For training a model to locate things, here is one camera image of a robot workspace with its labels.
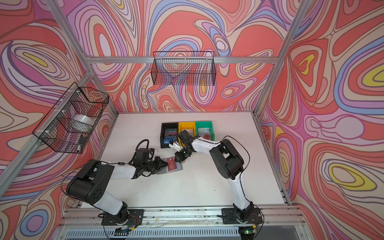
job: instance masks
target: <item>psychedelic wallpaper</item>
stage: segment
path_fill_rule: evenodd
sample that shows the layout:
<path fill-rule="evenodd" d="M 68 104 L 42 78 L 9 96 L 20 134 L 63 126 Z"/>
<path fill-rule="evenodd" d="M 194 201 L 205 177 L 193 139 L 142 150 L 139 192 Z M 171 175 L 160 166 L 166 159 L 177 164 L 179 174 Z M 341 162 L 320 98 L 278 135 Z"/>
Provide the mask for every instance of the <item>psychedelic wallpaper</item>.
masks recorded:
<path fill-rule="evenodd" d="M 0 1 L 1 172 L 40 119 L 85 73 L 43 2 Z M 112 119 L 106 109 L 82 154 L 55 153 L 46 145 L 38 149 L 0 198 L 1 240 L 50 237 L 74 203 L 59 188 L 63 176 L 96 156 Z"/>
<path fill-rule="evenodd" d="M 258 117 L 316 239 L 384 239 L 384 1 L 315 0 Z"/>
<path fill-rule="evenodd" d="M 277 56 L 298 2 L 163 0 L 64 2 L 90 56 L 153 56 L 205 51 Z M 216 64 L 215 86 L 153 86 L 151 64 L 94 64 L 119 112 L 250 111 L 271 64 Z"/>
<path fill-rule="evenodd" d="M 118 112 L 251 111 L 272 64 L 228 64 L 215 86 L 153 85 L 151 64 L 94 64 Z"/>

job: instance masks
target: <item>mounting plate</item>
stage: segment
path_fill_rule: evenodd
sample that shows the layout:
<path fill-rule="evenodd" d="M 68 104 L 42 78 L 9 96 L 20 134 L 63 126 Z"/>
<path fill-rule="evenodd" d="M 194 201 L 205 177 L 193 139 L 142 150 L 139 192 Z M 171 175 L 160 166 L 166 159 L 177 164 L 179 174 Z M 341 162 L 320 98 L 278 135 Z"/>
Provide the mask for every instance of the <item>mounting plate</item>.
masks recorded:
<path fill-rule="evenodd" d="M 236 220 L 234 208 L 221 209 L 221 215 L 223 217 L 225 217 L 225 218 L 223 218 L 224 224 L 239 224 L 240 223 Z M 252 213 L 250 214 L 250 216 L 245 221 L 246 222 L 248 221 L 247 223 L 255 224 L 256 226 L 263 223 L 260 209 L 254 208 Z"/>
<path fill-rule="evenodd" d="M 143 213 L 144 209 L 128 209 L 129 214 L 132 216 L 135 216 L 139 220 L 139 224 L 141 225 L 143 221 Z M 124 226 L 136 226 L 137 225 L 137 219 L 134 217 L 129 217 L 128 222 Z M 103 226 L 118 226 L 116 223 L 113 222 L 113 219 L 109 217 L 108 215 L 105 215 L 103 217 L 103 220 L 101 221 L 101 224 Z"/>

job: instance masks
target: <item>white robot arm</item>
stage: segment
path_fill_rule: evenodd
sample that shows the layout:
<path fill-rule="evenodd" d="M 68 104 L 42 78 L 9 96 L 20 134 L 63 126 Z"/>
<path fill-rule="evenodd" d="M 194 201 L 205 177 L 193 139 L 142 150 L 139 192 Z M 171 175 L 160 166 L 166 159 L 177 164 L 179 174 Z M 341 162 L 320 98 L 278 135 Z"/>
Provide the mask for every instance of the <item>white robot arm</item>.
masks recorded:
<path fill-rule="evenodd" d="M 245 189 L 243 175 L 244 160 L 232 143 L 224 139 L 221 142 L 206 140 L 200 136 L 192 137 L 187 131 L 182 131 L 179 138 L 184 145 L 171 141 L 169 146 L 176 149 L 175 161 L 183 162 L 193 152 L 203 152 L 211 155 L 217 170 L 226 179 L 232 192 L 233 206 L 236 210 L 236 218 L 244 221 L 253 212 L 253 203 Z"/>
<path fill-rule="evenodd" d="M 253 213 L 254 208 L 253 203 L 248 201 L 249 197 L 241 174 L 244 171 L 244 160 L 232 143 L 227 139 L 215 142 L 203 139 L 200 136 L 192 137 L 186 131 L 181 132 L 179 137 L 184 147 L 181 147 L 177 142 L 170 143 L 170 146 L 177 150 L 175 161 L 184 161 L 192 152 L 210 154 L 219 173 L 228 179 L 235 210 L 230 211 L 234 212 L 233 218 L 237 222 L 246 222 Z M 145 141 L 147 141 L 147 147 L 139 149 L 140 144 Z M 117 165 L 112 165 L 106 162 L 90 160 L 68 184 L 66 193 L 105 211 L 104 217 L 107 215 L 108 219 L 112 219 L 114 224 L 126 224 L 130 215 L 127 204 L 106 191 L 106 187 L 110 179 L 136 179 L 141 175 L 148 177 L 168 166 L 168 163 L 162 161 L 159 157 L 154 157 L 154 149 L 149 149 L 148 145 L 149 141 L 147 139 L 141 141 L 128 164 L 119 162 Z"/>

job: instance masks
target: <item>wire basket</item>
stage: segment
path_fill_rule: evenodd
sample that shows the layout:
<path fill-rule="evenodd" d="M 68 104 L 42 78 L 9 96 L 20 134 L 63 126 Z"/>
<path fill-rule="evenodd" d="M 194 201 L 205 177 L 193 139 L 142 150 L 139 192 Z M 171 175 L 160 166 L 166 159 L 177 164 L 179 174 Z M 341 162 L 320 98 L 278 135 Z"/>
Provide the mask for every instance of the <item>wire basket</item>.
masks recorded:
<path fill-rule="evenodd" d="M 37 136 L 37 127 L 33 134 L 55 152 L 82 153 L 108 102 L 106 93 L 77 87 L 53 121 L 40 131 L 41 134 Z"/>
<path fill-rule="evenodd" d="M 216 81 L 212 51 L 156 51 L 151 75 L 153 85 L 205 85 Z"/>

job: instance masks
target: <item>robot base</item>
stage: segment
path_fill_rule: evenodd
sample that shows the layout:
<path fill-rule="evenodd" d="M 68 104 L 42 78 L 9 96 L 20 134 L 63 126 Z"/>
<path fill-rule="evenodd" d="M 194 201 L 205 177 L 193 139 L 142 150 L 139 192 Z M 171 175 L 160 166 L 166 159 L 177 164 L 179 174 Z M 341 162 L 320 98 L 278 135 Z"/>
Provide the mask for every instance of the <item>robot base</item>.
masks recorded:
<path fill-rule="evenodd" d="M 253 208 L 251 214 L 243 220 L 238 221 L 238 213 L 235 208 L 221 209 L 224 224 L 239 224 L 241 222 L 255 224 L 256 226 L 263 223 L 260 209 Z"/>
<path fill-rule="evenodd" d="M 135 216 L 135 217 L 128 217 L 128 221 L 124 224 L 124 226 L 137 226 L 141 225 L 143 220 L 143 213 L 144 209 L 127 209 L 129 212 L 129 215 Z M 109 213 L 104 213 L 103 220 L 101 221 L 101 224 L 103 226 L 118 226 L 119 224 L 116 223 L 116 216 L 113 216 Z"/>

